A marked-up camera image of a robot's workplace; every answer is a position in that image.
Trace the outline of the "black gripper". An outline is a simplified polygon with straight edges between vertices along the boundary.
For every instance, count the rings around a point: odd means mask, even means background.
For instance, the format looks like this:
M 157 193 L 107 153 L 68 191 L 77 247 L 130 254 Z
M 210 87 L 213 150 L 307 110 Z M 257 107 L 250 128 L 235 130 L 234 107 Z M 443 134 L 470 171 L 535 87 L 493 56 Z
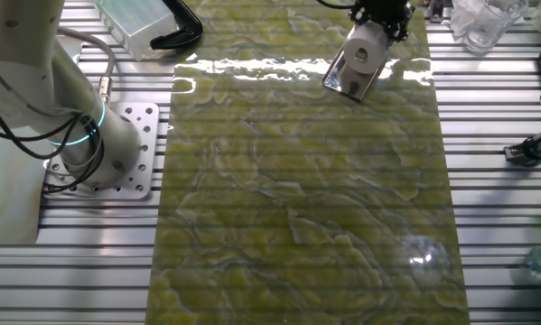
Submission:
M 408 37 L 408 25 L 413 7 L 406 0 L 359 0 L 349 11 L 355 25 L 367 20 L 393 21 L 387 25 L 387 35 L 393 42 L 403 42 Z

